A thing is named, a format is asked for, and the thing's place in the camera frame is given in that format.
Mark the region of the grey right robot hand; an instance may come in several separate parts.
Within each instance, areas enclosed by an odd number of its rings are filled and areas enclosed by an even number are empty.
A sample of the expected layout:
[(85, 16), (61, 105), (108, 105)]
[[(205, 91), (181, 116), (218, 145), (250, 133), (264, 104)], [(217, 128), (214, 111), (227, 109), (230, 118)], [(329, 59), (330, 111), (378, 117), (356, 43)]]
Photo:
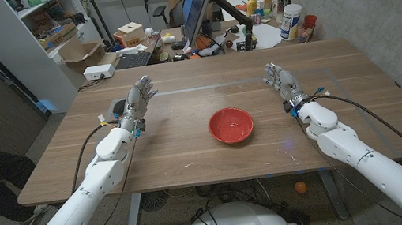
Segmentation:
[(264, 71), (267, 75), (264, 82), (278, 91), (282, 99), (291, 105), (292, 110), (298, 111), (309, 99), (298, 80), (281, 66), (267, 63)]

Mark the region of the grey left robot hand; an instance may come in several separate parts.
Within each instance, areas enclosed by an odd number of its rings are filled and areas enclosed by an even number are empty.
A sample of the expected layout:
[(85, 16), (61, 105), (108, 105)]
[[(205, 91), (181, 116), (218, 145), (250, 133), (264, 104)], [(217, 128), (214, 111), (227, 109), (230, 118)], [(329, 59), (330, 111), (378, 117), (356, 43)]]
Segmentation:
[(150, 99), (156, 95), (158, 90), (152, 90), (153, 84), (149, 75), (144, 75), (139, 81), (135, 82), (129, 90), (126, 99), (118, 101), (113, 110), (117, 114), (119, 127), (133, 131), (138, 120), (142, 120), (147, 111)]

